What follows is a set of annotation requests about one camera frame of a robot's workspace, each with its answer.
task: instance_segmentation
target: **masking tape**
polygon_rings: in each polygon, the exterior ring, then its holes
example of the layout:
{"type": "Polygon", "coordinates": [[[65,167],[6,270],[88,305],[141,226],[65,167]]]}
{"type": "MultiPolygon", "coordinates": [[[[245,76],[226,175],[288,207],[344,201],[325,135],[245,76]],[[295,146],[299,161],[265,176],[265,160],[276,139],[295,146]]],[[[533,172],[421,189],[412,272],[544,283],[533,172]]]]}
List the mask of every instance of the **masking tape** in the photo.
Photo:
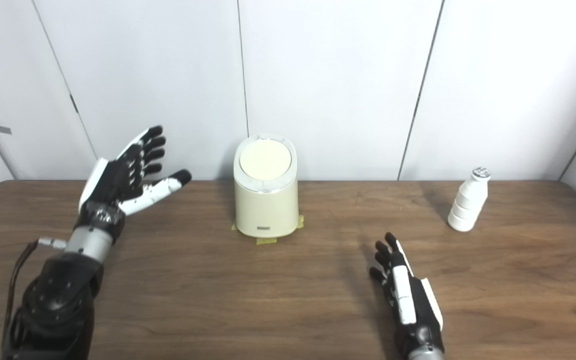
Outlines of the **masking tape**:
{"type": "Polygon", "coordinates": [[[304,215],[299,215],[299,222],[297,223],[297,229],[304,227],[304,215]]]}
{"type": "Polygon", "coordinates": [[[277,242],[277,238],[273,237],[272,239],[261,239],[260,237],[258,237],[256,239],[256,244],[257,245],[263,245],[263,244],[274,244],[277,242]]]}

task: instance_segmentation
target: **small bottle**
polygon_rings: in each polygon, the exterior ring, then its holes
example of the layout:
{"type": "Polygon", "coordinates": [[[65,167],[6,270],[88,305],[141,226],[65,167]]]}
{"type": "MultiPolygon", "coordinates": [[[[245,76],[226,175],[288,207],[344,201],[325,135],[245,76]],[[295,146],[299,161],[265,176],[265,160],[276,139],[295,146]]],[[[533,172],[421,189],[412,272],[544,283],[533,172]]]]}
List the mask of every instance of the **small bottle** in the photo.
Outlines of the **small bottle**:
{"type": "Polygon", "coordinates": [[[478,167],[461,184],[448,215],[450,227],[457,231],[470,231],[475,226],[488,197],[489,180],[489,169],[478,167]]]}

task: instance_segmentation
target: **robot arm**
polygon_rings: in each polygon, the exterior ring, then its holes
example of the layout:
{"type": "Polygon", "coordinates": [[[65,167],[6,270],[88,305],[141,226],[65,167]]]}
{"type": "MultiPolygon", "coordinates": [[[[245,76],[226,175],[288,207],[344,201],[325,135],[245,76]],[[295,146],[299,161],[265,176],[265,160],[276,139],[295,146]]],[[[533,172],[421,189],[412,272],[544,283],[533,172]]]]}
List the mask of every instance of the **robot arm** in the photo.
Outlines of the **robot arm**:
{"type": "Polygon", "coordinates": [[[161,126],[133,139],[114,160],[95,164],[79,201],[70,239],[41,238],[28,245],[14,267],[4,321],[3,360],[86,360],[94,330],[94,299],[101,289],[104,261],[121,235],[126,215],[144,210],[181,189],[192,176],[181,170],[142,185],[162,166],[166,139],[161,126]],[[24,261],[38,245],[61,249],[46,260],[12,314],[14,287],[24,261]]]}
{"type": "Polygon", "coordinates": [[[382,270],[370,268],[393,310],[395,344],[408,360],[443,360],[444,319],[427,278],[414,277],[400,242],[388,232],[386,245],[377,241],[375,259],[382,270]]]}

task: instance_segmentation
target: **wall seam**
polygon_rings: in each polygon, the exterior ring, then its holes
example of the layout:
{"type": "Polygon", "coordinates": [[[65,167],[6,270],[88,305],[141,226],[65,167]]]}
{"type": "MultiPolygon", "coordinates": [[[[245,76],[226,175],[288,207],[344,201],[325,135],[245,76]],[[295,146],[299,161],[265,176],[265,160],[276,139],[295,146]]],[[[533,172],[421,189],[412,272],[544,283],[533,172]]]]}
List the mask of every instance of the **wall seam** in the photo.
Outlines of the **wall seam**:
{"type": "Polygon", "coordinates": [[[421,93],[424,90],[424,84],[426,82],[426,75],[428,73],[428,66],[430,64],[430,57],[433,55],[433,48],[435,47],[435,39],[437,38],[437,31],[439,30],[439,23],[442,19],[442,12],[444,11],[444,3],[446,0],[441,0],[441,6],[439,7],[439,14],[437,14],[437,22],[434,25],[434,32],[432,33],[432,41],[430,41],[430,49],[428,50],[428,58],[425,60],[425,68],[423,68],[423,76],[421,77],[421,85],[419,86],[419,92],[416,96],[416,103],[414,103],[414,111],[412,113],[412,120],[410,121],[410,128],[408,130],[408,135],[406,138],[406,146],[404,147],[404,153],[401,156],[401,163],[399,164],[399,172],[397,174],[397,180],[402,178],[402,171],[404,169],[404,161],[406,160],[406,154],[408,152],[408,147],[410,144],[410,137],[412,136],[412,128],[415,125],[415,119],[417,117],[417,111],[419,109],[419,100],[421,99],[421,93]]]}

